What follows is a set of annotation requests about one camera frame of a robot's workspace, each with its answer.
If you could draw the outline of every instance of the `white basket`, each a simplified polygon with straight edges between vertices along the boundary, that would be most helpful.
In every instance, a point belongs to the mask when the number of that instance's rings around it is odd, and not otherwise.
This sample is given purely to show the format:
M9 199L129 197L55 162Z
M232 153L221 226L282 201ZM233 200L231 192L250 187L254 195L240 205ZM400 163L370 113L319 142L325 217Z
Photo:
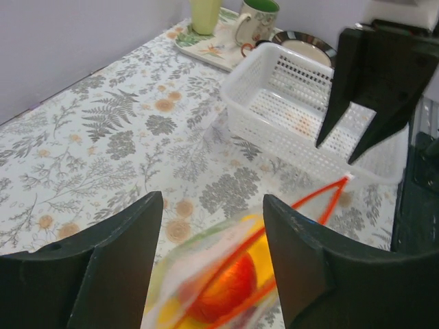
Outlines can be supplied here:
M397 184L407 158L408 129L347 164L374 112L351 105L322 146L315 147L331 91L333 70L273 43L259 46L221 89L232 134L331 182L346 172L355 186Z

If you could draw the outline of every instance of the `wall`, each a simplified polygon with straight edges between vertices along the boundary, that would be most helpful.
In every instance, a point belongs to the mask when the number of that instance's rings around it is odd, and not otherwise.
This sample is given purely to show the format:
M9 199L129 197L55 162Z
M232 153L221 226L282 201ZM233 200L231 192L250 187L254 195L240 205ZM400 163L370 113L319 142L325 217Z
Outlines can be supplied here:
M0 123L189 15L187 0L1 0Z
M242 0L223 0L223 6L239 11ZM368 0L276 0L281 7L277 26L309 33L337 46L343 27L360 22ZM439 101L439 74L432 79L425 95Z

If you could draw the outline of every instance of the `tablecloth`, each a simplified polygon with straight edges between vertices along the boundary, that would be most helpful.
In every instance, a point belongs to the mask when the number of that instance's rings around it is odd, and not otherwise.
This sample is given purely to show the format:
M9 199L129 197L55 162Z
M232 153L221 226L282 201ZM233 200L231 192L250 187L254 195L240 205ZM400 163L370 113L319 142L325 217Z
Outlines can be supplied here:
M265 193L313 180L231 136L226 72L182 55L187 21L0 128L0 252L34 251L160 190L156 261ZM329 227L389 248L396 187L345 194ZM258 328L283 328L279 307Z

